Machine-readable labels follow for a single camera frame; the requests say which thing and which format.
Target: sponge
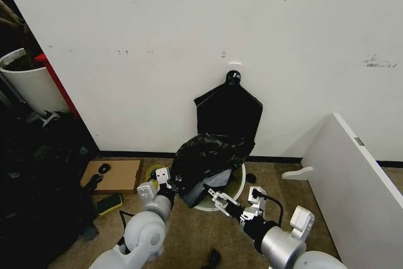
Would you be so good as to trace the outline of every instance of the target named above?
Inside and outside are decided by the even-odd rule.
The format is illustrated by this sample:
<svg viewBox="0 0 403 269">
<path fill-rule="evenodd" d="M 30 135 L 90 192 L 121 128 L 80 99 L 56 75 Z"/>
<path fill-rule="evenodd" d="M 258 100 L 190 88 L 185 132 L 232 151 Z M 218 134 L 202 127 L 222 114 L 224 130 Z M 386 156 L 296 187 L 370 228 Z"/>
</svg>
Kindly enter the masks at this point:
<svg viewBox="0 0 403 269">
<path fill-rule="evenodd" d="M 96 204 L 96 208 L 97 208 L 99 215 L 104 215 L 116 208 L 119 208 L 120 206 L 122 206 L 122 204 L 123 204 L 123 202 L 122 202 L 122 197 L 120 196 L 120 194 L 114 193 L 110 197 L 100 200 Z"/>
</svg>

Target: plant pot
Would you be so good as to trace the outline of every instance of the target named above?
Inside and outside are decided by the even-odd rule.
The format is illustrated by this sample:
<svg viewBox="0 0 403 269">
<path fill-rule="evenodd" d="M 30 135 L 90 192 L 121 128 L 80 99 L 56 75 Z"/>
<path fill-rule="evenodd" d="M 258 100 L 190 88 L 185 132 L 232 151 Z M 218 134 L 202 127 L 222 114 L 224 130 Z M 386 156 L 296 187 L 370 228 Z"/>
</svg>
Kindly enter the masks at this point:
<svg viewBox="0 0 403 269">
<path fill-rule="evenodd" d="M 25 50 L 18 49 L 0 58 L 0 71 L 39 115 L 50 112 L 69 112 L 70 109 L 56 87 L 46 67 L 29 71 L 7 71 L 10 62 L 24 56 Z"/>
</svg>

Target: white trash can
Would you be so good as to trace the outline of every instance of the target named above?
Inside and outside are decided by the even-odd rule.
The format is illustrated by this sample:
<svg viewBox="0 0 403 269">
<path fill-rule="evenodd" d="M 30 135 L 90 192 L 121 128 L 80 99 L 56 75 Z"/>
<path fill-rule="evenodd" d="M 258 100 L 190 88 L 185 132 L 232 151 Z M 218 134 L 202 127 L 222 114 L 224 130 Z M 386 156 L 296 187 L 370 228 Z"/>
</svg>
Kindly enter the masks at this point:
<svg viewBox="0 0 403 269">
<path fill-rule="evenodd" d="M 233 180 L 222 190 L 234 200 L 237 200 L 241 195 L 244 187 L 245 187 L 245 179 L 246 179 L 246 170 L 245 164 L 242 164 L 242 167 L 235 170 L 233 173 Z M 212 201 L 212 197 L 207 195 L 197 206 L 194 208 L 201 211 L 217 211 L 218 209 L 214 206 Z"/>
<path fill-rule="evenodd" d="M 18 49 L 1 57 L 0 71 L 2 74 L 39 115 L 44 116 L 45 110 L 69 112 L 67 103 L 46 67 L 29 71 L 8 71 L 4 69 L 10 62 L 24 55 L 26 55 L 25 50 Z"/>
</svg>

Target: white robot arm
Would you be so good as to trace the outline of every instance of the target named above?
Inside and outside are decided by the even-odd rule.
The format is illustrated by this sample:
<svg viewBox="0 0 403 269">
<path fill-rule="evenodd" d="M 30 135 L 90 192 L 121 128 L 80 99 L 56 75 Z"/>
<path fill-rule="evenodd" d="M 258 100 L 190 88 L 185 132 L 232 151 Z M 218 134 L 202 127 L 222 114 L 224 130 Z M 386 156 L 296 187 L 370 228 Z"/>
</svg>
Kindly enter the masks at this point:
<svg viewBox="0 0 403 269">
<path fill-rule="evenodd" d="M 140 269 L 145 262 L 162 254 L 174 192 L 166 182 L 168 169 L 157 169 L 156 174 L 158 193 L 152 182 L 137 187 L 144 210 L 129 220 L 121 240 L 101 254 L 89 269 Z"/>
<path fill-rule="evenodd" d="M 145 262 L 161 255 L 175 193 L 167 183 L 167 168 L 157 169 L 156 175 L 158 191 L 152 182 L 142 183 L 137 188 L 144 210 L 129 220 L 118 244 L 100 255 L 89 269 L 139 269 Z M 306 252 L 305 240 L 315 221 L 307 209 L 297 206 L 290 221 L 293 230 L 286 232 L 279 226 L 281 224 L 264 219 L 266 198 L 270 197 L 261 187 L 250 187 L 248 201 L 251 206 L 248 208 L 225 193 L 211 188 L 208 192 L 216 208 L 238 220 L 242 230 L 252 238 L 256 250 L 268 259 L 270 268 L 346 269 L 326 253 Z"/>
<path fill-rule="evenodd" d="M 320 251 L 306 252 L 305 240 L 315 221 L 315 216 L 307 209 L 297 206 L 292 215 L 291 232 L 286 232 L 273 221 L 264 219 L 266 195 L 259 186 L 249 188 L 250 207 L 244 208 L 226 193 L 208 190 L 216 208 L 227 217 L 238 220 L 243 231 L 252 238 L 256 250 L 265 255 L 272 269 L 347 269 L 333 256 Z"/>
</svg>

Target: cardboard box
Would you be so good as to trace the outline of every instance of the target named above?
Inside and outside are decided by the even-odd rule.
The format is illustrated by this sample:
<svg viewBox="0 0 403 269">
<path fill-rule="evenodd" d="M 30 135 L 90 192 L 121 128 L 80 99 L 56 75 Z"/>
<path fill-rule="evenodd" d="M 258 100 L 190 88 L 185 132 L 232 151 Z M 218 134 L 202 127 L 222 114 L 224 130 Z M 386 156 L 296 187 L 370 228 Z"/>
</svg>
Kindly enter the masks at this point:
<svg viewBox="0 0 403 269">
<path fill-rule="evenodd" d="M 140 183 L 142 165 L 141 160 L 93 160 L 88 163 L 80 184 L 84 187 L 95 174 L 98 168 L 107 163 L 111 169 L 103 175 L 103 180 L 98 183 L 95 195 L 106 195 L 115 192 L 121 194 L 135 194 Z"/>
</svg>

